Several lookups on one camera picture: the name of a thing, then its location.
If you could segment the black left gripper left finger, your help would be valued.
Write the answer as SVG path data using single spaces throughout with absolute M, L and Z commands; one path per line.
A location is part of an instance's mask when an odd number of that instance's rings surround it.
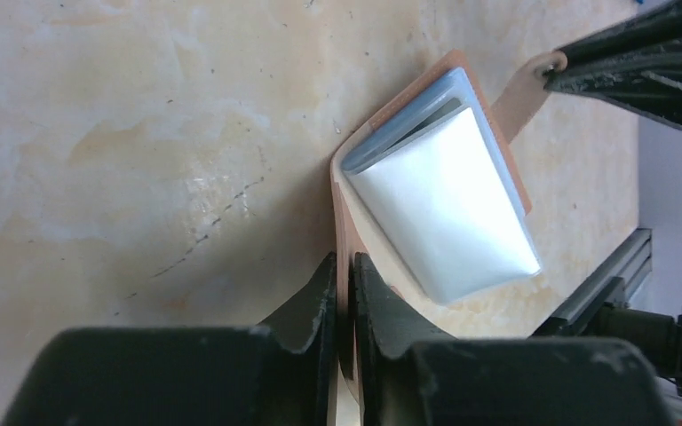
M 331 425 L 337 256 L 253 326 L 84 327 L 40 351 L 5 425 Z

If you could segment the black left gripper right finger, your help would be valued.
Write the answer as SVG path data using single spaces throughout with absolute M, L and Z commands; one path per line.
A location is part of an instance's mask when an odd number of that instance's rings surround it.
M 353 260 L 365 425 L 671 425 L 654 370 L 612 338 L 458 339 Z

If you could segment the tan leather card holder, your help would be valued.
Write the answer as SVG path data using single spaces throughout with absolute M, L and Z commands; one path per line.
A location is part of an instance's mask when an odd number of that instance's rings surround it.
M 334 153 L 338 360 L 361 424 L 377 421 L 365 296 L 403 352 L 445 335 L 412 300 L 447 305 L 541 271 L 510 143 L 566 67 L 562 51 L 535 56 L 488 103 L 464 53 L 449 51 Z

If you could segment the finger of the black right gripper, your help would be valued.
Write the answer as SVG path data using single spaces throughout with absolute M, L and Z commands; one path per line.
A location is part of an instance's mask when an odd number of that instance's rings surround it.
M 560 47 L 547 91 L 603 100 L 682 130 L 682 1 L 668 1 Z

